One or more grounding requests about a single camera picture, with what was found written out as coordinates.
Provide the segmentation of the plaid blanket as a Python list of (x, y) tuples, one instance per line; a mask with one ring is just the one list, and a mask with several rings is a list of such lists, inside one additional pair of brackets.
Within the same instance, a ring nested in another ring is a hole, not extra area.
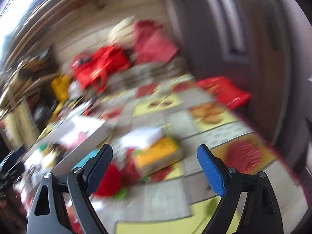
[(140, 63), (127, 70), (110, 75), (105, 91), (118, 92), (179, 77), (187, 73), (187, 63), (183, 57), (174, 58), (169, 63)]

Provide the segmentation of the red plastic bag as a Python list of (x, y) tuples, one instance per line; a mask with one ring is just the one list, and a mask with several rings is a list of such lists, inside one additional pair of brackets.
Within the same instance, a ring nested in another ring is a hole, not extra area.
[(230, 79), (223, 76), (206, 78), (197, 81), (196, 85), (231, 110), (242, 107), (250, 99), (249, 92), (241, 90)]

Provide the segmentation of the fruit pattern tablecloth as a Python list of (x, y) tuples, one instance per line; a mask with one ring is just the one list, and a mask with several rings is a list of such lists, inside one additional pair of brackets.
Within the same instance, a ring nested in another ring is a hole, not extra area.
[[(214, 98), (196, 88), (191, 76), (161, 81), (151, 95), (137, 97), (136, 93), (133, 88), (106, 96), (86, 115), (113, 125), (111, 135), (99, 146), (111, 144), (114, 164), (124, 168), (126, 149), (121, 137), (137, 128), (161, 127), (183, 149), (183, 158), (163, 170), (165, 177), (159, 181), (139, 178), (123, 199), (91, 197), (109, 233), (201, 233), (220, 201), (198, 162), (197, 148), (201, 144), (249, 174), (264, 171), (278, 201), (284, 233), (298, 226), (308, 209), (302, 186), (274, 150), (231, 111), (225, 110), (218, 124), (194, 118), (191, 108)], [(84, 116), (82, 108), (66, 120), (73, 116)]]

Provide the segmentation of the yellow tissue pack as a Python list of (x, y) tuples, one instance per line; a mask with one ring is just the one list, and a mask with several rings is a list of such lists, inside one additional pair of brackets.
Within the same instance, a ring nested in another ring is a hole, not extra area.
[(140, 176), (148, 176), (166, 168), (183, 158), (183, 149), (169, 136), (165, 136), (157, 143), (145, 150), (135, 150), (131, 160)]

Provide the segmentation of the yellow bag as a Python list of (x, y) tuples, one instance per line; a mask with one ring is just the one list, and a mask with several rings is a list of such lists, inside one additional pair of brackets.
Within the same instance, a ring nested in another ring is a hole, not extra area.
[(51, 88), (55, 97), (59, 101), (66, 101), (68, 99), (68, 89), (70, 83), (71, 77), (67, 74), (61, 74), (52, 80)]

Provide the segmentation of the white tray box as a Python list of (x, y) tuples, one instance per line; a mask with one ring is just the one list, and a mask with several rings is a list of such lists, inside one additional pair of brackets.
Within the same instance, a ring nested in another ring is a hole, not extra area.
[[(87, 154), (104, 142), (112, 133), (113, 125), (104, 120), (88, 116), (73, 116), (53, 128), (52, 132), (38, 139), (22, 158), (25, 171), (15, 188), (34, 189), (43, 174), (68, 173)], [(84, 132), (88, 138), (72, 151), (67, 151), (60, 141), (69, 134)]]

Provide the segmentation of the dull red fabric bag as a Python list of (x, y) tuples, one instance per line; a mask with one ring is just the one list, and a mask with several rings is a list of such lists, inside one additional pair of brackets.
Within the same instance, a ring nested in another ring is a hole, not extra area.
[(168, 63), (178, 53), (176, 44), (163, 35), (163, 25), (153, 20), (137, 20), (134, 23), (134, 52), (136, 64)]

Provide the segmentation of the red plush apple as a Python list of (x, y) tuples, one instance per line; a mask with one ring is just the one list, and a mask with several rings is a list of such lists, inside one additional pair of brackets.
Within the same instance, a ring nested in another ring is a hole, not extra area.
[(95, 195), (99, 197), (112, 197), (122, 186), (121, 174), (115, 164), (109, 164)]

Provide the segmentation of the shiny red tote bag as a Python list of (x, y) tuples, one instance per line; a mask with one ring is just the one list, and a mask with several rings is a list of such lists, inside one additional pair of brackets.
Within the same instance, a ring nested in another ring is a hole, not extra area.
[(92, 87), (98, 93), (104, 91), (110, 75), (130, 66), (128, 56), (116, 45), (103, 46), (93, 54), (80, 53), (71, 64), (73, 78), (80, 83), (82, 89)]

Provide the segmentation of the dark wooden door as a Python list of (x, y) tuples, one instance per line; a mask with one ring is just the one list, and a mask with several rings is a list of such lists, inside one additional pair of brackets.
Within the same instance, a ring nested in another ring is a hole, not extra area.
[(250, 92), (251, 123), (284, 154), (310, 140), (311, 21), (302, 0), (163, 0), (192, 75)]

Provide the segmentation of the white foam sponge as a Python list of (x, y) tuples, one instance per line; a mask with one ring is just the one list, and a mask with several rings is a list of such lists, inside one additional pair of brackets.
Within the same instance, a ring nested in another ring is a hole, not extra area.
[(132, 130), (121, 137), (120, 143), (124, 148), (149, 148), (165, 136), (161, 127), (142, 127)]

